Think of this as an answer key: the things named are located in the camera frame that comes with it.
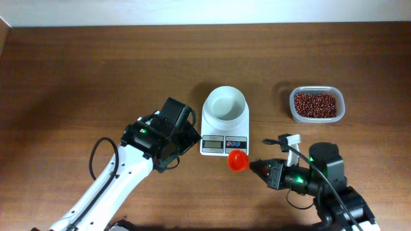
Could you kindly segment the orange measuring scoop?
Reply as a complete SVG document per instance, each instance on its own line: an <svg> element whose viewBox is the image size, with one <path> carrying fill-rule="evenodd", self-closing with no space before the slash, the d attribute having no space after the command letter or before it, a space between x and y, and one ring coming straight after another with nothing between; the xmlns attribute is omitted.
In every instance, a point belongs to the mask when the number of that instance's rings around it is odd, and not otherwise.
<svg viewBox="0 0 411 231"><path fill-rule="evenodd" d="M227 163L234 172L244 171L250 166L248 155L241 150L231 151L227 157Z"/></svg>

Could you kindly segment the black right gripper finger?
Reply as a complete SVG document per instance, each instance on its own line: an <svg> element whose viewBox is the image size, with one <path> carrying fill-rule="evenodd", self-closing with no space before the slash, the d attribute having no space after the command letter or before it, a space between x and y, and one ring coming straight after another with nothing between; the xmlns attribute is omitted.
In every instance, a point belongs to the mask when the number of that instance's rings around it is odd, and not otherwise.
<svg viewBox="0 0 411 231"><path fill-rule="evenodd" d="M264 181L264 183L266 183L268 186L272 185L271 168L257 168L254 170L254 173L257 174L260 179L262 179L262 181Z"/></svg>
<svg viewBox="0 0 411 231"><path fill-rule="evenodd" d="M251 170L269 170L271 168L272 163L273 163L272 159L255 160L250 163L250 169Z"/></svg>

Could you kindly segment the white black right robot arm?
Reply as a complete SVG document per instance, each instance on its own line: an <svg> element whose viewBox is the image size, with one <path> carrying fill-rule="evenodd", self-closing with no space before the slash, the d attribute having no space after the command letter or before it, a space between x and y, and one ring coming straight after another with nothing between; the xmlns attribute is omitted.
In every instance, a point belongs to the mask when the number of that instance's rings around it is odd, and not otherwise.
<svg viewBox="0 0 411 231"><path fill-rule="evenodd" d="M310 146L309 156L304 156L284 142L265 139L264 144L275 145L291 151L309 164L286 165L285 159L256 160L249 164L267 187L277 191L287 189L313 197L320 222L312 230L379 230L376 218L364 198L348 186L344 174L344 160L336 144L318 142Z"/></svg>

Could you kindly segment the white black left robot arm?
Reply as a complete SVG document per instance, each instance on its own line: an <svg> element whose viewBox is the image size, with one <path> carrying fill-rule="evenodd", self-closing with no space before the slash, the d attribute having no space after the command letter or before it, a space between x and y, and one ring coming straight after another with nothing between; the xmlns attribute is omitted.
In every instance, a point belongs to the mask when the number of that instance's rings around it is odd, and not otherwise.
<svg viewBox="0 0 411 231"><path fill-rule="evenodd" d="M199 140L196 114L188 105L168 98L160 110L129 124L116 144L106 140L114 154L76 204L51 230L105 230L128 195L152 171L174 169L173 162Z"/></svg>

